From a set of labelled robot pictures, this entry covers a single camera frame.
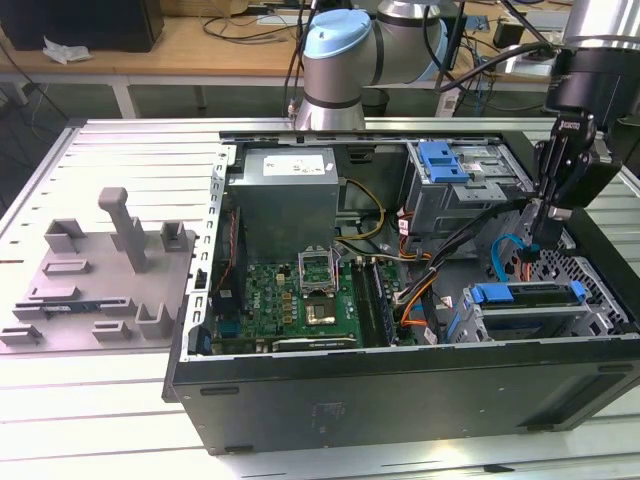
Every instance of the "floor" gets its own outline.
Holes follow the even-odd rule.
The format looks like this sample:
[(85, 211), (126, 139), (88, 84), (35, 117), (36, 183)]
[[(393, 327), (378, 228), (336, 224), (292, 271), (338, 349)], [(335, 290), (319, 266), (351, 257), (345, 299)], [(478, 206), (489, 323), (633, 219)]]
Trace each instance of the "floor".
[[(133, 96), (143, 117), (184, 118), (206, 115), (209, 117), (279, 117), (282, 109), (282, 89), (264, 87), (207, 87), (208, 108), (199, 112), (193, 88), (179, 86), (136, 86)], [(47, 94), (71, 118), (119, 118), (118, 105), (110, 87), (101, 85), (51, 85)], [(378, 103), (376, 91), (367, 92), (364, 104)], [(0, 92), (0, 216), (38, 163), (50, 144), (64, 128), (66, 122), (51, 108), (46, 99), (33, 90), (29, 104), (22, 109), (6, 102)], [(491, 104), (496, 107), (520, 108), (541, 104), (544, 94), (498, 92)], [(392, 90), (386, 115), (392, 117), (426, 117), (435, 114), (437, 96), (427, 90)], [(474, 116), (474, 99), (461, 105), (456, 116)], [(367, 115), (380, 115), (375, 109)], [(501, 111), (487, 108), (484, 116), (522, 117), (540, 116), (539, 108), (526, 111)]]

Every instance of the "label sticker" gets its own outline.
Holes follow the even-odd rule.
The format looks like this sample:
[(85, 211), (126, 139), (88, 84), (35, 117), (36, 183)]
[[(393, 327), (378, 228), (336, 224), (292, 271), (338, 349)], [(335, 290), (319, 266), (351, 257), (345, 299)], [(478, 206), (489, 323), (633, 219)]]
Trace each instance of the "label sticker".
[(424, 339), (429, 345), (438, 344), (438, 337), (436, 337), (435, 333), (433, 333), (429, 327), (424, 329)]
[(481, 172), (482, 167), (477, 163), (463, 163), (462, 169), (467, 172)]
[(495, 157), (485, 147), (465, 147), (462, 149), (462, 153), (467, 157)]
[(262, 173), (265, 177), (324, 175), (324, 160), (322, 155), (269, 155)]
[(54, 306), (42, 307), (42, 311), (43, 312), (70, 312), (71, 307), (67, 307), (65, 305), (59, 305), (57, 307), (54, 307)]

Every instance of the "computer case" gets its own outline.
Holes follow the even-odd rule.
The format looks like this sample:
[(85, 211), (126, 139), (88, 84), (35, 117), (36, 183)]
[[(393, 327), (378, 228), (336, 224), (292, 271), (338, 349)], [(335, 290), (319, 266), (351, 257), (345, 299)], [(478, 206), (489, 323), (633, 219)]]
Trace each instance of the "computer case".
[(0, 0), (2, 28), (16, 50), (43, 37), (90, 50), (148, 52), (162, 33), (160, 0)]
[[(272, 132), (229, 133), (223, 139), (226, 145), (222, 148), (230, 150), (220, 154), (220, 164), (215, 166), (212, 179), (212, 211), (217, 211), (222, 202), (223, 196), (218, 193), (224, 190), (224, 165), (227, 157), (233, 155), (233, 145), (241, 145), (240, 150), (248, 144), (255, 148), (272, 144), (274, 151), (281, 153), (278, 149), (283, 144), (289, 144), (292, 151), (298, 152), (305, 144), (305, 148), (317, 148), (323, 141), (333, 145), (344, 142), (348, 150), (351, 149), (351, 155), (347, 159), (336, 155), (338, 174), (347, 171), (344, 162), (350, 161), (351, 168), (367, 171), (368, 185), (377, 192), (384, 190), (384, 185), (381, 187), (372, 179), (382, 164), (378, 165), (373, 153), (362, 163), (355, 156), (354, 146), (364, 148), (379, 142), (388, 152), (389, 142), (412, 142), (420, 138), (432, 138), (432, 134), (358, 132), (285, 137)], [(534, 149), (523, 134), (473, 131), (466, 133), (460, 142), (467, 145), (468, 155), (473, 156), (481, 154), (486, 147), (481, 146), (480, 153), (474, 153), (476, 147), (470, 144), (478, 141), (478, 146), (487, 145), (482, 142), (495, 139), (497, 148), (512, 158), (512, 167), (520, 172), (518, 178), (522, 185), (527, 184), (528, 178), (535, 176), (536, 165)], [(499, 173), (497, 163), (481, 162), (488, 162), (490, 168)], [(236, 161), (234, 168), (239, 164), (241, 162)], [(216, 223), (213, 215), (210, 222), (212, 226)], [(211, 235), (211, 228), (203, 233), (205, 241), (206, 236)], [(582, 267), (574, 266), (573, 257), (557, 261), (545, 253), (544, 262), (556, 269), (556, 273), (570, 270), (569, 273), (585, 285), (593, 287), (591, 282), (595, 279), (604, 282), (605, 297), (615, 299), (618, 314), (625, 318), (616, 323), (611, 335), (568, 335), (475, 344), (427, 342), (406, 347), (296, 353), (259, 349), (256, 354), (232, 351), (227, 356), (204, 351), (194, 353), (191, 344), (183, 340), (195, 338), (197, 329), (193, 328), (193, 334), (189, 334), (189, 329), (198, 324), (196, 320), (207, 318), (211, 309), (206, 302), (207, 292), (192, 289), (183, 330), (177, 329), (172, 346), (165, 399), (182, 403), (211, 455), (576, 428), (640, 383), (640, 335), (637, 334), (640, 278), (586, 212), (574, 212), (566, 233), (575, 242), (574, 250), (586, 256), (585, 262), (589, 263), (586, 273)], [(194, 268), (204, 270), (207, 268), (204, 265), (197, 263), (192, 271)], [(468, 267), (471, 263), (461, 257), (451, 262), (449, 273), (442, 269), (443, 283), (436, 284), (437, 295), (454, 295), (460, 288), (456, 286), (447, 291), (445, 285), (462, 285), (475, 275), (471, 270), (464, 273), (465, 265)], [(479, 278), (484, 275), (480, 271), (476, 273)], [(616, 315), (610, 313), (608, 318), (615, 320)]]

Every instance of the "ram slot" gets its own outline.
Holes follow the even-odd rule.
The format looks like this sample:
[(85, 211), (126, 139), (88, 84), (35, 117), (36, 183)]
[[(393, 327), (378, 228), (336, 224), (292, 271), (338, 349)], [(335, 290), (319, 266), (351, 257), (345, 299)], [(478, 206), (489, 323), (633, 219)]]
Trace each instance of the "ram slot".
[(382, 321), (380, 303), (377, 301), (375, 279), (370, 265), (351, 264), (351, 279), (356, 308), (360, 320), (362, 343), (365, 347), (386, 347), (387, 333)]

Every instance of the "green circuit board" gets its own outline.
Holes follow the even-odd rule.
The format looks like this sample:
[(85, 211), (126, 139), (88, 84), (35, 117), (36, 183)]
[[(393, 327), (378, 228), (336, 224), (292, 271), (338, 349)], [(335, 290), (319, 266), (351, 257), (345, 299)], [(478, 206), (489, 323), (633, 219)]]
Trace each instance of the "green circuit board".
[[(385, 291), (391, 299), (399, 288), (396, 267), (381, 263), (380, 272)], [(305, 263), (305, 282), (322, 282), (330, 278), (327, 264)], [(354, 301), (349, 263), (340, 263), (337, 274), (338, 290), (323, 298), (335, 306), (335, 321), (331, 324), (309, 324), (309, 308), (314, 298), (305, 295), (300, 287), (298, 264), (256, 264), (247, 272), (245, 311), (241, 318), (239, 338), (274, 337), (343, 337), (348, 336), (362, 347), (358, 312)]]

